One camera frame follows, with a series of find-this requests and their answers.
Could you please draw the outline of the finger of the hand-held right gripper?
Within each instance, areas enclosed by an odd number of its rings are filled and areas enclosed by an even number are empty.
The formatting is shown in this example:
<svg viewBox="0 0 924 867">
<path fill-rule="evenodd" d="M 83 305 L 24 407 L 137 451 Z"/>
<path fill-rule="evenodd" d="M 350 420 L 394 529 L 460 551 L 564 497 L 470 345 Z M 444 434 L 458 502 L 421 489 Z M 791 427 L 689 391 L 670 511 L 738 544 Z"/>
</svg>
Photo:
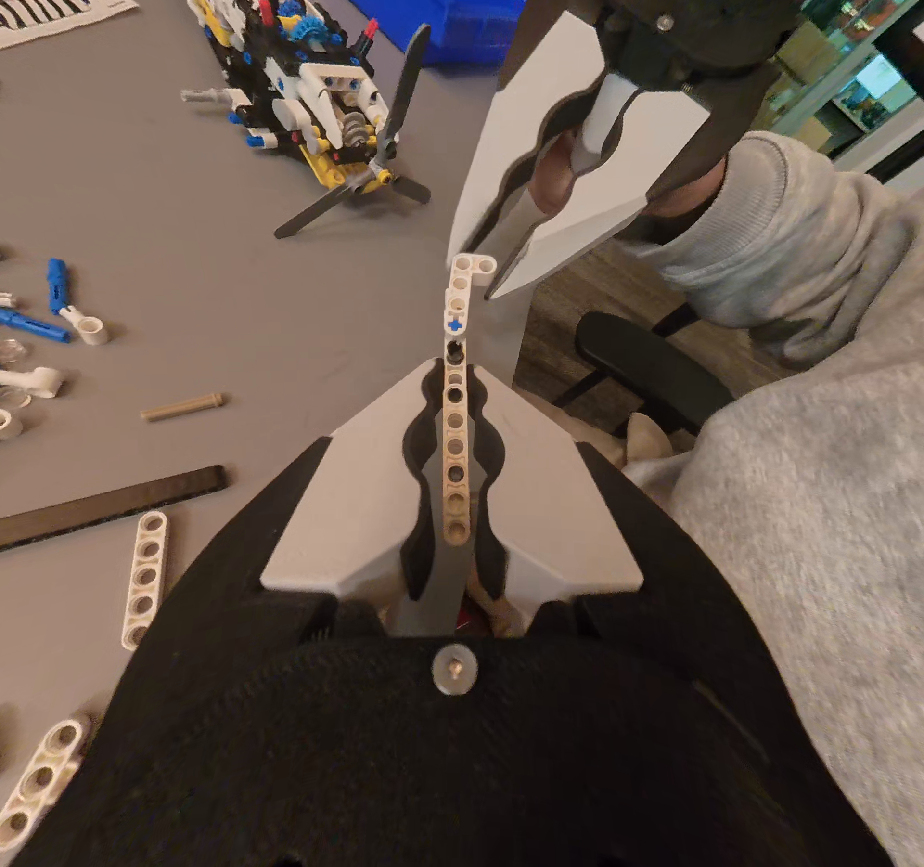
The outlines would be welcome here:
<svg viewBox="0 0 924 867">
<path fill-rule="evenodd" d="M 485 297 L 543 280 L 628 225 L 709 117 L 684 91 L 602 87 L 569 150 L 573 181 L 562 207 L 542 212 L 525 190 L 502 217 L 513 244 Z"/>
<path fill-rule="evenodd" d="M 477 247 L 551 131 L 605 70 L 595 28 L 565 11 L 494 94 L 456 206 L 447 255 Z"/>
</svg>

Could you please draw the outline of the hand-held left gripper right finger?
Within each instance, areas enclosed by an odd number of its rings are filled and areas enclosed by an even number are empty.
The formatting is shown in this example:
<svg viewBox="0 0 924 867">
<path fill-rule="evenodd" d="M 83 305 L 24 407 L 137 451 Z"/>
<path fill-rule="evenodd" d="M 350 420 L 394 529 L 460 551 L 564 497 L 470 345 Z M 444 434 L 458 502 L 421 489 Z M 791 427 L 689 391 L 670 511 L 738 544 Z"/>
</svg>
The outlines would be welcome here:
<svg viewBox="0 0 924 867">
<path fill-rule="evenodd" d="M 636 593 L 641 569 L 584 457 L 604 478 L 620 470 L 481 367 L 468 368 L 468 413 L 484 473 L 468 595 L 491 634 L 524 635 L 548 603 Z"/>
</svg>

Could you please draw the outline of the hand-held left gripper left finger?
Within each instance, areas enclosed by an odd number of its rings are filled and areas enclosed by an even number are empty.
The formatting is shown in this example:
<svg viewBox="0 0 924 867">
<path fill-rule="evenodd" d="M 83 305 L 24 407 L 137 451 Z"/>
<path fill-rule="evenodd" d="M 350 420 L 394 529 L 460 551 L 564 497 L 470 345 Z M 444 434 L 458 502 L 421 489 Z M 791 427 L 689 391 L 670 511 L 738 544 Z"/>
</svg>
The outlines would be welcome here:
<svg viewBox="0 0 924 867">
<path fill-rule="evenodd" d="M 260 575 L 261 586 L 372 607 L 391 636 L 433 572 L 428 464 L 439 447 L 443 361 L 412 373 L 334 431 Z"/>
</svg>

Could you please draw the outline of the long white lego beam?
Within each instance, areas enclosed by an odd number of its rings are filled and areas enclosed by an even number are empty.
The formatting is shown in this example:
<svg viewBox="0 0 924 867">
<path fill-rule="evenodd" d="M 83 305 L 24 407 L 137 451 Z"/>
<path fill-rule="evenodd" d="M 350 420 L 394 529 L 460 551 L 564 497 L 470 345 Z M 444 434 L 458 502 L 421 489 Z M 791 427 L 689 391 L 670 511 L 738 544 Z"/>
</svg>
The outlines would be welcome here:
<svg viewBox="0 0 924 867">
<path fill-rule="evenodd" d="M 459 547 L 470 536 L 467 330 L 475 287 L 491 283 L 491 256 L 460 253 L 450 265 L 445 291 L 444 392 L 442 405 L 442 517 L 446 543 Z"/>
</svg>

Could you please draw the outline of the person's right forearm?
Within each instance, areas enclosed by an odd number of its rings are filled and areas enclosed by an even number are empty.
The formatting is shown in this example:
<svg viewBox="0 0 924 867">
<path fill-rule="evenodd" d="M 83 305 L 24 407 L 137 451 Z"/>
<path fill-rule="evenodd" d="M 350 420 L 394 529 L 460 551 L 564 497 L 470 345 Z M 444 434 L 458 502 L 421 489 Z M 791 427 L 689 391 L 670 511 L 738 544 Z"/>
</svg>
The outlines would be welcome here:
<svg viewBox="0 0 924 867">
<path fill-rule="evenodd" d="M 700 319 L 746 331 L 805 371 L 837 356 L 865 372 L 922 367 L 922 192 L 902 197 L 791 138 L 751 133 L 722 182 L 679 215 L 640 215 L 616 238 Z"/>
</svg>

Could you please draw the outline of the tan lego axle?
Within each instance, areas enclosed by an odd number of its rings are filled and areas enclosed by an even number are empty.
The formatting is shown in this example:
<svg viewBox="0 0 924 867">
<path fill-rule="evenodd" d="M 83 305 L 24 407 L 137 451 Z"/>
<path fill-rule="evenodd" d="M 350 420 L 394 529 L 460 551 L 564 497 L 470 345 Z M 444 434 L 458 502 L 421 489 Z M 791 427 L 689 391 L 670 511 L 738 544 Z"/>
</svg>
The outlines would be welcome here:
<svg viewBox="0 0 924 867">
<path fill-rule="evenodd" d="M 168 404 L 141 411 L 141 419 L 147 423 L 163 422 L 187 415 L 212 411 L 225 405 L 225 395 L 214 392 L 194 399 Z"/>
</svg>

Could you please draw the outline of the lego plane model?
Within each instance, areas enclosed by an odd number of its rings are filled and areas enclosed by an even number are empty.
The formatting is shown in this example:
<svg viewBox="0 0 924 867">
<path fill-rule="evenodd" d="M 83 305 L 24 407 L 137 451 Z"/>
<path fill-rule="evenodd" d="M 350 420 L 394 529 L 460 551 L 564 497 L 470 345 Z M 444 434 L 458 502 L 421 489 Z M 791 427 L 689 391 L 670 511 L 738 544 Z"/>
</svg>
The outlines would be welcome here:
<svg viewBox="0 0 924 867">
<path fill-rule="evenodd" d="M 304 163 L 325 193 L 274 230 L 293 237 L 339 204 L 382 188 L 422 205 L 431 191 L 396 171 L 400 131 L 417 86 L 431 27 L 411 37 L 396 95 L 382 98 L 368 60 L 375 19 L 355 41 L 310 0 L 187 0 L 225 82 L 182 90 L 187 104 L 221 108 L 258 152 Z"/>
</svg>

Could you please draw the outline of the short white lego beam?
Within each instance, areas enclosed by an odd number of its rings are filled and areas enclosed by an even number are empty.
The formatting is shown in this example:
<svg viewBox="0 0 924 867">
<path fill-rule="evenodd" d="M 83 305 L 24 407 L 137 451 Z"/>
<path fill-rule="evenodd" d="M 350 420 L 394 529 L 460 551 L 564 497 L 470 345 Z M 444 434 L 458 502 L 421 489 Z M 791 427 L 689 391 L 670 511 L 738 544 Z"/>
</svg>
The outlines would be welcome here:
<svg viewBox="0 0 924 867">
<path fill-rule="evenodd" d="M 135 652 L 154 622 L 163 598 L 169 519 L 161 510 L 140 516 L 133 548 L 121 644 Z"/>
</svg>

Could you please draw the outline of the long black lego beam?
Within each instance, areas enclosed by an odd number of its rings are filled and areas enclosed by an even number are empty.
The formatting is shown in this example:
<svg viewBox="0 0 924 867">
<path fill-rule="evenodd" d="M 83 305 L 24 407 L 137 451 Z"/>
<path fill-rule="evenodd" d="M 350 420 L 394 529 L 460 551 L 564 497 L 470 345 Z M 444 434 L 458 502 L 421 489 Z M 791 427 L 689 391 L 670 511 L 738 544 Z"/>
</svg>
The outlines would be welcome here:
<svg viewBox="0 0 924 867">
<path fill-rule="evenodd" d="M 224 491 L 229 484 L 225 467 L 213 465 L 3 517 L 1 551 Z"/>
</svg>

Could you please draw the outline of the pile of small lego pieces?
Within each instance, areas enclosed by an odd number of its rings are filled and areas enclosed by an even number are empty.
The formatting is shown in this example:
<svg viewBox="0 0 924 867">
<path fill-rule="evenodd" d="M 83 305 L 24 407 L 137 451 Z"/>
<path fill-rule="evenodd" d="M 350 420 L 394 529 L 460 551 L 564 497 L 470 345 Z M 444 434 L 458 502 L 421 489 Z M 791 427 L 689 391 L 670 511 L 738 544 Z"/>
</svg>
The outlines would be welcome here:
<svg viewBox="0 0 924 867">
<path fill-rule="evenodd" d="M 99 318 L 88 315 L 76 307 L 71 297 L 71 274 L 61 259 L 48 261 L 45 280 L 48 290 L 48 308 L 61 324 L 53 324 L 24 313 L 15 294 L 2 291 L 1 323 L 3 328 L 68 345 L 75 338 L 88 346 L 106 344 L 109 339 L 107 325 Z M 2 339 L 2 439 L 22 433 L 22 422 L 17 411 L 28 407 L 35 399 L 52 400 L 61 393 L 67 381 L 64 372 L 51 367 L 36 366 L 29 370 L 13 370 L 24 356 L 24 348 L 14 338 Z"/>
</svg>

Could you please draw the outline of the person's right hand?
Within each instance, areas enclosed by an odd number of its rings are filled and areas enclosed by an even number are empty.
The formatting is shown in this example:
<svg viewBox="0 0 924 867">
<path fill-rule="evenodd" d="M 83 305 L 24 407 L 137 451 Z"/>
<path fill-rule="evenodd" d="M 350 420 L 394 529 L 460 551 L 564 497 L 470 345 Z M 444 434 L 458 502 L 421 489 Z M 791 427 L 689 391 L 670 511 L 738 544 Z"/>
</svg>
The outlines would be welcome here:
<svg viewBox="0 0 924 867">
<path fill-rule="evenodd" d="M 527 190 L 532 202 L 545 217 L 559 214 L 570 198 L 577 181 L 571 159 L 579 141 L 580 129 L 566 130 L 537 162 Z"/>
</svg>

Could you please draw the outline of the person's beige pants leg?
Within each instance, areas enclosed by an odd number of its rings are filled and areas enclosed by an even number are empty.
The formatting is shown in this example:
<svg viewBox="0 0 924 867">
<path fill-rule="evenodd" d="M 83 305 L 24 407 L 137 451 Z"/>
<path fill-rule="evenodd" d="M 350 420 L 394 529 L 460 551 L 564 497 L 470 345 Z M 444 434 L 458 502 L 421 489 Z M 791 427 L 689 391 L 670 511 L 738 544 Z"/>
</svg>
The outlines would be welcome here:
<svg viewBox="0 0 924 867">
<path fill-rule="evenodd" d="M 671 458 L 675 451 L 668 435 L 640 411 L 629 415 L 627 428 L 616 435 L 552 408 L 550 415 L 577 443 L 592 445 L 612 465 L 626 469 L 635 463 Z"/>
</svg>

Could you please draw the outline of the background shelving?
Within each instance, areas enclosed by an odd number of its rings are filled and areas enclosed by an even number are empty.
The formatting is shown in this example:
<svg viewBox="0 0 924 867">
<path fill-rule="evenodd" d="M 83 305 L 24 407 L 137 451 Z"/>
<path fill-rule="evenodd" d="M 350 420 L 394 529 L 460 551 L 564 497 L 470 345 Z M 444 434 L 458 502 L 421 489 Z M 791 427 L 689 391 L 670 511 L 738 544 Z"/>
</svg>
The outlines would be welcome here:
<svg viewBox="0 0 924 867">
<path fill-rule="evenodd" d="M 831 159 L 849 152 L 917 96 L 882 51 L 922 0 L 796 0 L 796 28 L 776 52 L 778 76 L 751 131 L 796 139 Z"/>
</svg>

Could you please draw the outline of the person's grey sweater torso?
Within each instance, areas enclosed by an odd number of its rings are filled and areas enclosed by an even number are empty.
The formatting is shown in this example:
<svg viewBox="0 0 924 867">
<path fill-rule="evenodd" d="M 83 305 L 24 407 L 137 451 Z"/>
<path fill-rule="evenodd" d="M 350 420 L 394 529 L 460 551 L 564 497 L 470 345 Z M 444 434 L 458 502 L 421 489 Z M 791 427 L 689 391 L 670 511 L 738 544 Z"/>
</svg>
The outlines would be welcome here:
<svg viewBox="0 0 924 867">
<path fill-rule="evenodd" d="M 922 865 L 920 348 L 859 341 L 624 472 L 732 586 L 896 865 Z"/>
</svg>

